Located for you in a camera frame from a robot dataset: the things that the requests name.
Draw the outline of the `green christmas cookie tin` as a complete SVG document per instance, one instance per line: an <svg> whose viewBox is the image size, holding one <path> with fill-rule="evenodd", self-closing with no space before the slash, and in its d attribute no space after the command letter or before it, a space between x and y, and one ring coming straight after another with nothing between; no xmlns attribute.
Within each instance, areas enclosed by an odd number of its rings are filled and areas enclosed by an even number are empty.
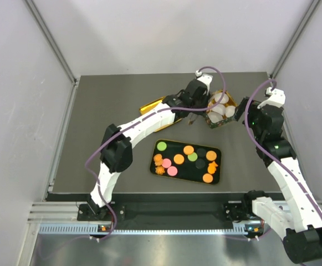
<svg viewBox="0 0 322 266"><path fill-rule="evenodd" d="M221 127L231 122L234 118L236 107L238 106L228 92L225 92L223 98L218 104L217 102L221 98L222 93L222 90L215 91L208 102L208 107L210 109L206 111L205 120L211 129Z"/></svg>

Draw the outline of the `metal tongs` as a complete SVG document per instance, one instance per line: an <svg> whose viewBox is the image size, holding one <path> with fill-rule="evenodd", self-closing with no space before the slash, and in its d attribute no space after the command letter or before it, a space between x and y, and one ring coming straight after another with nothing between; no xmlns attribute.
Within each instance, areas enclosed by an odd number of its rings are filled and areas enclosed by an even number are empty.
<svg viewBox="0 0 322 266"><path fill-rule="evenodd" d="M201 116L202 114L200 112L191 112L189 115L188 125L193 125L194 122Z"/></svg>

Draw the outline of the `orange round cookie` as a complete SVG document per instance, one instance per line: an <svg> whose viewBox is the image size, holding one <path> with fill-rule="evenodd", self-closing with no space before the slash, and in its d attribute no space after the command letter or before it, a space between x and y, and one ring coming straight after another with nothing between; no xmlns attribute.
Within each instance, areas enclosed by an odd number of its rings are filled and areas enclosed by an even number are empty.
<svg viewBox="0 0 322 266"><path fill-rule="evenodd" d="M192 153L194 153L194 147L191 145L187 145L183 148L183 153L185 155L191 155Z"/></svg>
<svg viewBox="0 0 322 266"><path fill-rule="evenodd" d="M208 151L206 153L206 159L209 161L215 161L217 158L217 153L215 151Z"/></svg>
<svg viewBox="0 0 322 266"><path fill-rule="evenodd" d="M202 177L204 183L211 183L213 182L213 176L209 173L205 173Z"/></svg>
<svg viewBox="0 0 322 266"><path fill-rule="evenodd" d="M174 163L175 163L175 164L177 164L177 165L181 165L181 164L183 164L183 163L184 163L185 158L184 158L184 156L183 156L183 155L181 155L181 154L176 154L176 155L174 155L174 157L173 157L173 161L174 161Z"/></svg>

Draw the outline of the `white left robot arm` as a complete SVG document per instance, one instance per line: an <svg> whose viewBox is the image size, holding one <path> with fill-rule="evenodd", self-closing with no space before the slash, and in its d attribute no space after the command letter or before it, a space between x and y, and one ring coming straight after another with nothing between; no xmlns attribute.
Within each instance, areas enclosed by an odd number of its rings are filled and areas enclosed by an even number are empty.
<svg viewBox="0 0 322 266"><path fill-rule="evenodd" d="M111 124L104 133L101 146L90 156L85 168L96 184L92 192L90 213L96 219L104 219L110 212L112 193L120 174L133 162L133 148L153 132L168 127L189 114L203 114L208 110L210 84L213 77L201 72L178 94L166 96L149 112L126 124Z"/></svg>

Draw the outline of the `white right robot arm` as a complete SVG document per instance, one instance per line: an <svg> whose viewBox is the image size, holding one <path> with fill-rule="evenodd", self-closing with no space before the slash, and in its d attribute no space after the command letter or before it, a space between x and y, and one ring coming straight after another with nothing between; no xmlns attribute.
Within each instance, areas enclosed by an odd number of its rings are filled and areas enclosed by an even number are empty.
<svg viewBox="0 0 322 266"><path fill-rule="evenodd" d="M322 259L322 209L302 175L297 155L282 135L285 93L267 87L266 99L244 98L236 115L244 116L247 133L258 156L274 177L289 207L286 213L263 191L244 195L242 213L265 221L279 236L289 259L304 264Z"/></svg>

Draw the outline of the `white paper cupcake liner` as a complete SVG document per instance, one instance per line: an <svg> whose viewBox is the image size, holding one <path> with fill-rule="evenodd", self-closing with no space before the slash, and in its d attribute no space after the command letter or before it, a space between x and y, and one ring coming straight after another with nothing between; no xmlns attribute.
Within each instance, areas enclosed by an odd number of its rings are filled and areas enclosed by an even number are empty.
<svg viewBox="0 0 322 266"><path fill-rule="evenodd" d="M230 117L232 117L234 115L235 111L236 111L236 107L235 106L228 106L225 109L225 116L227 118L230 118Z"/></svg>
<svg viewBox="0 0 322 266"><path fill-rule="evenodd" d="M226 104L229 102L229 97L226 93L218 93L214 95L215 102L219 102L220 104Z"/></svg>
<svg viewBox="0 0 322 266"><path fill-rule="evenodd" d="M222 104L218 104L216 106L214 106L212 109L211 109L212 112L216 112L220 115L225 115L226 113L226 107Z"/></svg>
<svg viewBox="0 0 322 266"><path fill-rule="evenodd" d="M223 120L223 116L216 113L216 112L209 112L208 113L208 118L210 120L211 123L216 124L219 123Z"/></svg>

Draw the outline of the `gold tin lid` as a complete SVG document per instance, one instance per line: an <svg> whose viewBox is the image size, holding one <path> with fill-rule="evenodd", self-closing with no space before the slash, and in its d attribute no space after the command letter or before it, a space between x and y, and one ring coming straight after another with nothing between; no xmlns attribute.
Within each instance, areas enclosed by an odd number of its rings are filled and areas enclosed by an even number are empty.
<svg viewBox="0 0 322 266"><path fill-rule="evenodd" d="M165 99L165 96L164 97L161 97L161 98L158 98L142 107L139 108L139 112L141 115L144 115L146 114L147 112L151 111L152 109L154 109L159 103L162 103L162 101ZM158 128L157 130L155 130L155 132L158 132L158 131L161 131L167 127L171 126L171 124L169 125L165 125L165 126L162 126L160 128Z"/></svg>

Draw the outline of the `black sandwich cookie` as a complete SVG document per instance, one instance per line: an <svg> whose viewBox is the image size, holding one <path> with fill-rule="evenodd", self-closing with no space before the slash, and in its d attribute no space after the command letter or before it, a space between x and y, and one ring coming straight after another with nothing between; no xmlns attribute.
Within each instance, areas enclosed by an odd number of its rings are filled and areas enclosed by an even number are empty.
<svg viewBox="0 0 322 266"><path fill-rule="evenodd" d="M203 148L199 148L196 151L196 154L198 155L198 157L205 157L206 153L207 153L207 151Z"/></svg>
<svg viewBox="0 0 322 266"><path fill-rule="evenodd" d="M196 160L195 164L196 164L197 169L203 169L206 166L205 161L200 158L198 160Z"/></svg>

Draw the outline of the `green round cookie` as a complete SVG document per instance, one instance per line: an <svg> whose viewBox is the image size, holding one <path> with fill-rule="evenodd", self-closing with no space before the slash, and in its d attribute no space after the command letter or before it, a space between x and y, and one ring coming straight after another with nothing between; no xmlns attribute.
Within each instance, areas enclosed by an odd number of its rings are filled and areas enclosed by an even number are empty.
<svg viewBox="0 0 322 266"><path fill-rule="evenodd" d="M156 147L159 151L165 151L167 149L167 143L165 143L164 141L160 141L157 143Z"/></svg>
<svg viewBox="0 0 322 266"><path fill-rule="evenodd" d="M189 161L195 162L198 159L198 155L195 152L193 152L193 153L187 155L187 158Z"/></svg>

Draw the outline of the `orange fish cookie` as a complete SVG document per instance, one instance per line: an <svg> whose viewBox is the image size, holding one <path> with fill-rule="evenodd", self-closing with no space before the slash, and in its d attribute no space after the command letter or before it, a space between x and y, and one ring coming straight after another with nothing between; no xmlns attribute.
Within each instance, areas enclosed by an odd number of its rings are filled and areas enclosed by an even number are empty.
<svg viewBox="0 0 322 266"><path fill-rule="evenodd" d="M215 161L212 161L211 163L208 164L207 172L210 175L213 175L217 171L217 167L218 167L217 163Z"/></svg>

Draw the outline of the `black gold-rimmed tray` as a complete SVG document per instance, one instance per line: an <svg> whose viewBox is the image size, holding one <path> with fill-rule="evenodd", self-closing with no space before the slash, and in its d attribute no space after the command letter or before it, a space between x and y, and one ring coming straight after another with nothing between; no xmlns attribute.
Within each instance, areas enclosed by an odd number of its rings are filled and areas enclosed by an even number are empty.
<svg viewBox="0 0 322 266"><path fill-rule="evenodd" d="M165 151L159 151L157 149L157 143L160 141L164 141L165 143L167 143L167 149ZM185 155L183 153L183 148L187 145L191 145L194 147L194 152L196 153L197 149L199 148L203 148L205 149L207 152L208 151L215 151L217 153L217 158L215 160L215 162L217 163L218 167L217 167L217 171L215 172L215 174L213 174L213 182L211 183L204 183L202 180L202 177L205 173L207 172L207 167L208 164L211 163L212 161L209 161L206 159L206 157L198 157L198 159L203 159L206 163L206 166L203 169L197 169L196 168L196 164L195 162L191 162L188 160L187 155ZM155 174L155 163L153 160L153 157L156 154L161 154L162 158L168 158L172 161L172 166L175 166L178 169L178 174L174 177L171 177L167 174L167 168L165 169L165 173L163 175L157 175ZM174 163L173 161L173 157L176 154L181 154L184 156L185 161L183 164L181 165L177 165ZM220 149L216 148L216 147L209 147L209 146L203 146L203 145L196 145L196 144L188 144L185 142L179 142L179 141L174 141L174 140L165 140L165 139L160 139L157 140L154 146L154 150L152 152L152 156L151 156L151 162L150 162L150 167L149 170L152 174L156 175L156 176L160 176L160 177L168 177L168 178L175 178L178 180L184 180L184 181L190 181L190 182L196 182L196 183L204 183L204 184L209 184L209 185L216 185L219 183L220 181L220 175L221 175L221 159L222 159L222 153L220 151Z"/></svg>

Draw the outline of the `pink round cookie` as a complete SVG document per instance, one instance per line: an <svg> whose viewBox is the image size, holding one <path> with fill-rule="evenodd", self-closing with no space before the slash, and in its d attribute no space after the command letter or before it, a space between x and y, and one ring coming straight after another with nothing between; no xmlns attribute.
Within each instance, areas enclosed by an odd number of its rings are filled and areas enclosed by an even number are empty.
<svg viewBox="0 0 322 266"><path fill-rule="evenodd" d="M178 174L178 169L175 166L170 166L167 169L167 174L171 177L174 177Z"/></svg>
<svg viewBox="0 0 322 266"><path fill-rule="evenodd" d="M172 166L172 161L168 158L164 158L162 161L162 167L163 168L169 168Z"/></svg>

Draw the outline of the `orange star cookie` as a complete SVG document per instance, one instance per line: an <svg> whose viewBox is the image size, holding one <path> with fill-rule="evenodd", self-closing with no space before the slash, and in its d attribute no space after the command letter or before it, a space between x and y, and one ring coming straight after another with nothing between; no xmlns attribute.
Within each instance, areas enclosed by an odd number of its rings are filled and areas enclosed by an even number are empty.
<svg viewBox="0 0 322 266"><path fill-rule="evenodd" d="M163 175L165 173L165 168L163 166L157 166L155 168L155 174L157 175Z"/></svg>

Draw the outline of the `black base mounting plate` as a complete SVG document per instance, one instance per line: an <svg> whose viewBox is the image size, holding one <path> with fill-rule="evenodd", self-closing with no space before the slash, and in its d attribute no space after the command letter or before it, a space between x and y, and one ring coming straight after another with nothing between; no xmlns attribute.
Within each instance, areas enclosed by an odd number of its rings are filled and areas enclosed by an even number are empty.
<svg viewBox="0 0 322 266"><path fill-rule="evenodd" d="M178 227L193 224L220 226L256 220L240 202L226 201L118 201L111 203L118 227Z"/></svg>

